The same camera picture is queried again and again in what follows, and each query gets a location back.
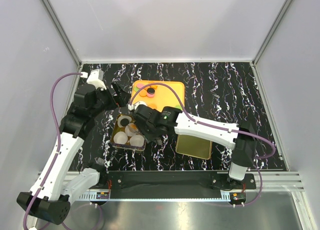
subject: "wire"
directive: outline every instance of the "wire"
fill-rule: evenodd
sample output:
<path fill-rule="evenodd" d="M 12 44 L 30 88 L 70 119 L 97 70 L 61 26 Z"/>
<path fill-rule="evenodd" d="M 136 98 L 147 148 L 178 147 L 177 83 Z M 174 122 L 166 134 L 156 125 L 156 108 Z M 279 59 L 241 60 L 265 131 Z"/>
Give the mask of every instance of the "wire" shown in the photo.
<path fill-rule="evenodd" d="M 261 192 L 262 192 L 262 186 L 263 186 L 262 175 L 261 175 L 261 172 L 260 172 L 260 170 L 258 169 L 258 167 L 257 167 L 256 165 L 254 165 L 254 168 L 256 169 L 256 171 L 257 171 L 258 174 L 259 174 L 259 178 L 260 178 L 260 188 L 259 188 L 259 192 L 258 192 L 257 196 L 256 196 L 251 202 L 245 204 L 245 206 L 249 206 L 249 205 L 251 205 L 251 204 L 254 204 L 254 203 L 258 200 L 258 198 L 260 197 Z"/>
<path fill-rule="evenodd" d="M 72 230 L 72 229 L 68 228 L 68 227 L 65 225 L 65 223 L 62 223 L 61 225 L 62 225 L 66 230 Z"/>
<path fill-rule="evenodd" d="M 108 193 L 108 201 L 110 200 L 110 194 L 111 194 L 111 186 L 112 186 L 112 181 L 111 179 L 107 181 L 108 183 L 108 189 L 109 189 L 109 193 Z"/>
<path fill-rule="evenodd" d="M 134 96 L 132 97 L 132 99 L 130 100 L 130 105 L 132 105 L 135 97 L 139 94 L 140 91 L 142 91 L 144 88 L 146 87 L 149 87 L 149 86 L 152 86 L 152 85 L 162 85 L 164 87 L 167 87 L 169 90 L 171 90 L 171 92 L 175 95 L 175 97 L 177 98 L 184 114 L 193 122 L 195 123 L 198 123 L 198 124 L 201 124 L 201 125 L 204 125 L 204 126 L 207 126 L 207 127 L 211 127 L 211 128 L 215 128 L 215 129 L 219 129 L 219 130 L 223 130 L 223 131 L 229 131 L 228 128 L 223 128 L 223 127 L 219 127 L 219 126 L 216 126 L 216 125 L 212 125 L 212 124 L 208 124 L 208 123 L 204 123 L 204 122 L 201 122 L 201 121 L 196 121 L 194 118 L 192 118 L 188 112 L 186 111 L 183 103 L 181 102 L 178 94 L 174 91 L 174 89 L 172 89 L 170 86 L 166 85 L 166 84 L 163 84 L 163 83 L 151 83 L 151 84 L 146 84 L 144 87 L 140 88 L 135 94 Z M 271 156 L 273 156 L 276 152 L 276 148 L 275 146 L 273 145 L 272 142 L 270 142 L 268 139 L 264 138 L 264 137 L 261 137 L 259 135 L 256 135 L 256 134 L 252 134 L 252 133 L 249 133 L 249 132 L 246 132 L 246 131 L 242 131 L 242 130 L 236 130 L 236 129 L 232 129 L 231 132 L 234 132 L 234 133 L 238 133 L 238 134 L 244 134 L 244 135 L 247 135 L 247 136 L 250 136 L 250 137 L 253 137 L 253 138 L 257 138 L 257 139 L 260 139 L 261 141 L 265 142 L 266 144 L 270 145 L 271 148 L 272 148 L 272 152 L 270 154 L 266 154 L 264 156 L 257 156 L 255 157 L 255 159 L 266 159 L 266 158 L 269 158 Z"/>
<path fill-rule="evenodd" d="M 243 184 L 243 190 L 241 191 L 241 193 L 244 193 L 246 190 L 246 184 Z"/>
<path fill-rule="evenodd" d="M 25 213 L 24 213 L 24 217 L 23 217 L 23 229 L 24 230 L 29 230 L 28 227 L 27 227 L 27 218 L 28 218 L 28 215 L 29 215 L 29 212 L 31 210 L 31 207 L 32 205 L 34 204 L 37 196 L 39 195 L 41 189 L 43 188 L 44 184 L 46 183 L 46 180 L 57 160 L 57 157 L 58 157 L 58 152 L 60 152 L 60 147 L 61 147 L 61 137 L 60 137 L 60 130 L 59 130 L 59 124 L 58 124 L 58 120 L 57 120 L 57 116 L 56 116 L 56 113 L 55 113 L 55 109 L 54 109 L 54 92 L 55 92 L 55 88 L 57 86 L 57 84 L 63 79 L 63 78 L 66 78 L 70 75 L 82 75 L 81 73 L 69 73 L 69 74 L 65 74 L 63 76 L 61 76 L 59 79 L 57 79 L 55 81 L 55 83 L 53 84 L 52 86 L 52 89 L 51 89 L 51 93 L 50 93 L 50 109 L 51 109 L 51 113 L 52 113 L 52 117 L 53 117 L 53 121 L 54 121 L 54 125 L 55 125 L 55 130 L 56 130 L 56 134 L 57 134 L 57 153 L 54 155 L 53 157 L 53 160 L 42 180 L 42 182 L 40 183 L 40 187 L 38 188 L 38 190 L 35 192 L 34 196 L 32 197 L 27 209 L 25 210 Z"/>

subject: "black lid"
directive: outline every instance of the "black lid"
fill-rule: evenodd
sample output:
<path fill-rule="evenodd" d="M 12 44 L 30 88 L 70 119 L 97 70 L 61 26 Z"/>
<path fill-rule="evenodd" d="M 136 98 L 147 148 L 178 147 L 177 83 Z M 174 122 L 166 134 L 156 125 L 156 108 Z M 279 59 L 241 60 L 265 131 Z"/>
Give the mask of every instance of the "black lid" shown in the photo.
<path fill-rule="evenodd" d="M 154 93 L 156 92 L 156 90 L 153 89 L 153 88 L 148 88 L 146 91 L 147 91 L 149 94 L 154 94 Z"/>
<path fill-rule="evenodd" d="M 129 119 L 124 118 L 120 120 L 120 124 L 124 127 L 127 126 L 129 123 L 130 123 Z"/>

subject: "yellow tray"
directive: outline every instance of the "yellow tray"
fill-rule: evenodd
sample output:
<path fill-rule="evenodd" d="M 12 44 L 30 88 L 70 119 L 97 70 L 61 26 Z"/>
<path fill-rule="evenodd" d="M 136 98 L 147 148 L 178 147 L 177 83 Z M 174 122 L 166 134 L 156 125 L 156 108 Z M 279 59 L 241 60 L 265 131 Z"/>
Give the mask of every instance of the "yellow tray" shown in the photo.
<path fill-rule="evenodd" d="M 172 89 L 174 89 L 174 91 L 178 94 L 181 102 L 183 103 L 183 105 L 185 105 L 185 85 L 181 82 L 173 82 L 173 81 L 149 81 L 149 80 L 137 80 L 134 84 L 133 84 L 133 89 L 132 89 L 132 94 L 131 94 L 131 98 L 134 96 L 134 94 L 136 93 L 136 86 L 137 84 L 151 84 L 151 83 L 164 83 L 169 85 Z M 145 102 L 149 107 L 156 109 L 159 112 L 162 112 L 163 108 L 166 106 L 170 106 L 170 107 L 175 107 L 175 108 L 179 108 L 182 109 L 180 107 L 180 104 L 177 100 L 177 98 L 175 97 L 175 95 L 171 92 L 171 90 L 169 90 L 168 88 L 166 88 L 165 86 L 161 86 L 158 85 L 156 90 L 155 90 L 155 94 L 153 98 L 149 98 L 149 97 L 141 97 L 139 94 L 136 96 L 136 98 L 133 100 L 133 104 L 137 103 L 138 101 L 143 101 Z"/>

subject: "purple cable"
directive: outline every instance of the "purple cable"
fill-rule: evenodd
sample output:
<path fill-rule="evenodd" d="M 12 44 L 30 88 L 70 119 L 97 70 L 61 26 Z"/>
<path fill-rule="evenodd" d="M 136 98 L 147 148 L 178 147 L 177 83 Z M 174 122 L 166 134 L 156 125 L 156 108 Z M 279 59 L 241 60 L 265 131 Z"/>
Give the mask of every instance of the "purple cable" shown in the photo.
<path fill-rule="evenodd" d="M 80 209 L 80 208 L 82 208 L 82 207 L 84 207 L 84 206 L 86 206 L 86 205 L 82 205 L 82 206 L 78 207 L 75 211 L 77 211 L 78 209 Z M 101 208 L 101 206 L 99 206 L 99 205 L 97 205 L 97 207 L 99 208 L 99 211 L 100 211 L 99 221 L 98 221 L 98 223 L 97 223 L 91 230 L 96 230 L 96 229 L 99 227 L 99 225 L 101 224 L 102 219 L 103 219 L 102 208 Z M 66 230 L 72 230 L 72 229 L 68 228 L 67 225 L 65 225 L 65 223 L 62 223 L 61 225 L 62 225 Z"/>
<path fill-rule="evenodd" d="M 54 121 L 55 129 L 56 129 L 57 141 L 58 141 L 58 146 L 57 146 L 57 150 L 56 150 L 57 152 L 60 151 L 61 137 L 60 137 L 59 123 L 58 123 L 58 120 L 57 120 L 57 117 L 56 117 L 56 113 L 54 111 L 55 110 L 54 109 L 54 100 L 53 100 L 54 99 L 54 92 L 55 92 L 55 88 L 56 88 L 57 84 L 60 82 L 60 80 L 62 80 L 65 77 L 68 77 L 70 75 L 82 75 L 82 74 L 81 73 L 69 73 L 69 74 L 65 74 L 65 75 L 61 76 L 53 84 L 52 89 L 51 89 L 51 93 L 50 93 L 50 108 L 51 108 L 51 113 L 52 113 L 52 116 L 53 116 L 53 121 Z M 38 190 L 35 192 L 33 198 L 31 199 L 31 201 L 30 201 L 30 203 L 29 203 L 29 205 L 28 205 L 28 207 L 27 207 L 27 209 L 25 211 L 25 214 L 24 214 L 24 217 L 23 217 L 23 229 L 24 230 L 28 230 L 28 227 L 27 227 L 28 214 L 29 214 L 30 209 L 31 209 L 32 205 L 34 204 L 37 196 L 39 195 L 42 187 L 44 186 L 44 184 L 45 184 L 45 182 L 46 182 L 46 180 L 47 180 L 47 178 L 48 178 L 48 176 L 49 176 L 49 174 L 50 174 L 50 172 L 51 172 L 51 170 L 52 170 L 52 168 L 53 168 L 53 166 L 54 166 L 54 164 L 55 164 L 55 162 L 57 160 L 57 157 L 58 157 L 58 154 L 56 153 L 54 158 L 53 158 L 53 160 L 52 160 L 52 162 L 51 162 L 51 164 L 50 164 L 50 166 L 49 166 L 49 168 L 48 168 L 48 171 L 46 172 L 42 182 L 40 183 L 40 187 L 41 188 L 38 188 Z"/>
<path fill-rule="evenodd" d="M 140 88 L 140 89 L 134 94 L 134 96 L 133 96 L 132 99 L 130 100 L 130 105 L 132 105 L 135 97 L 139 94 L 140 91 L 142 91 L 144 88 L 149 87 L 149 86 L 152 86 L 152 85 L 162 85 L 162 86 L 164 86 L 164 87 L 167 87 L 169 90 L 171 90 L 171 92 L 175 95 L 175 97 L 176 97 L 177 100 L 179 101 L 179 104 L 180 104 L 180 106 L 181 106 L 184 114 L 185 114 L 191 121 L 196 122 L 196 120 L 195 120 L 194 118 L 192 118 L 192 117 L 188 114 L 188 112 L 186 111 L 186 109 L 185 109 L 183 103 L 181 102 L 178 94 L 177 94 L 170 86 L 168 86 L 168 85 L 166 85 L 166 84 L 163 84 L 163 83 L 146 84 L 144 87 Z M 223 130 L 223 131 L 229 131 L 229 129 L 227 129 L 227 128 L 223 128 L 223 127 L 219 127 L 219 126 L 216 126 L 216 125 L 204 123 L 204 122 L 201 122 L 201 121 L 197 121 L 197 123 L 202 124 L 202 125 L 205 125 L 205 126 L 207 126 L 207 127 L 211 127 L 211 128 L 215 128 L 215 129 L 219 129 L 219 130 Z M 268 139 L 266 139 L 266 138 L 264 138 L 264 137 L 261 137 L 261 136 L 256 135 L 256 134 L 248 133 L 248 132 L 246 132 L 246 131 L 235 130 L 235 129 L 231 130 L 231 132 L 238 133 L 238 134 L 244 134 L 244 135 L 248 135 L 248 136 L 250 136 L 250 137 L 254 137 L 254 138 L 260 139 L 260 140 L 262 140 L 263 142 L 265 142 L 265 143 L 267 143 L 268 145 L 271 146 L 272 152 L 271 152 L 270 154 L 266 154 L 266 155 L 264 155 L 264 156 L 257 156 L 257 157 L 255 157 L 255 159 L 266 159 L 266 158 L 269 158 L 269 157 L 273 156 L 273 155 L 275 154 L 275 152 L 276 152 L 276 148 L 275 148 L 275 146 L 272 144 L 272 142 L 270 142 Z"/>

